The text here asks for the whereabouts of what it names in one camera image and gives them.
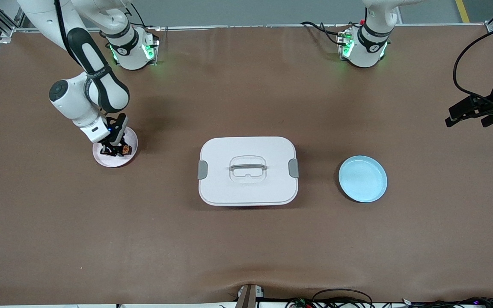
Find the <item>container lid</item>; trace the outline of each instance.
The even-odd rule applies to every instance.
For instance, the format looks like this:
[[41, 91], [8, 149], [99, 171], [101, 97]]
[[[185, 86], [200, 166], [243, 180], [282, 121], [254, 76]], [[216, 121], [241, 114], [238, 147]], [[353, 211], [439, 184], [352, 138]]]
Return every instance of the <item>container lid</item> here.
[[298, 192], [296, 150], [282, 137], [211, 139], [197, 175], [199, 195], [211, 205], [281, 205]]
[[368, 156], [353, 156], [340, 167], [338, 175], [344, 192], [359, 202], [378, 200], [387, 189], [385, 170]]

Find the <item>white plastic container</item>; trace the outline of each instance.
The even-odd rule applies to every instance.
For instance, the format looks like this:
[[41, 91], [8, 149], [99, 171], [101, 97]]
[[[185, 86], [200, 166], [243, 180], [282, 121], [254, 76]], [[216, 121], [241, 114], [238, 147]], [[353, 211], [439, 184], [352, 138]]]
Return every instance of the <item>white plastic container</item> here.
[[294, 145], [283, 137], [214, 138], [198, 166], [199, 195], [217, 206], [282, 205], [298, 193]]

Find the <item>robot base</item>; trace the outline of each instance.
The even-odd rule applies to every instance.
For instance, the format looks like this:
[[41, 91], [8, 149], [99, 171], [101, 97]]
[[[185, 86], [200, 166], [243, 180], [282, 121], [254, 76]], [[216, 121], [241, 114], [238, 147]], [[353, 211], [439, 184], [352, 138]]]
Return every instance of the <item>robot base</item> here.
[[146, 32], [139, 27], [133, 27], [142, 38], [142, 44], [138, 44], [132, 51], [131, 56], [119, 56], [113, 47], [110, 50], [113, 55], [113, 62], [125, 68], [126, 70], [135, 71], [144, 68], [146, 65], [157, 65], [157, 56], [159, 54], [159, 38], [152, 33]]
[[360, 29], [355, 26], [342, 31], [343, 36], [337, 37], [337, 39], [340, 43], [344, 43], [345, 46], [338, 45], [338, 53], [342, 61], [347, 61], [358, 68], [369, 68], [383, 58], [388, 43], [386, 42], [377, 52], [369, 53], [366, 51], [366, 47], [354, 39], [358, 31]]
[[92, 145], [92, 155], [94, 159], [101, 164], [102, 166], [107, 166], [108, 168], [115, 168], [118, 166], [123, 166], [137, 153], [138, 150], [138, 137], [137, 134], [131, 129], [127, 127], [125, 129], [125, 134], [123, 135], [125, 138], [125, 142], [133, 148], [133, 152], [130, 155], [125, 156], [109, 156], [100, 154], [100, 150], [102, 149], [102, 144], [95, 143]]

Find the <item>brown mat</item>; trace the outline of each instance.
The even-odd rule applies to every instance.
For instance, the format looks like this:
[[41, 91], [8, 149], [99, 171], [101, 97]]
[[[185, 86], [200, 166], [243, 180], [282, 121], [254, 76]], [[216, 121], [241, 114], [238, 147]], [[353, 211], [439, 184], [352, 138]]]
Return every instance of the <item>brown mat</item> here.
[[[302, 28], [163, 33], [158, 66], [116, 69], [141, 142], [120, 169], [99, 166], [48, 101], [80, 68], [41, 35], [16, 33], [0, 47], [0, 304], [222, 301], [244, 283], [266, 296], [493, 296], [493, 126], [444, 124], [465, 97], [452, 64], [483, 33], [398, 27], [370, 69], [341, 63], [323, 33]], [[459, 79], [488, 93], [493, 37]], [[203, 203], [201, 146], [257, 135], [296, 145], [296, 199]], [[375, 203], [337, 189], [337, 168], [356, 154], [389, 176]]]

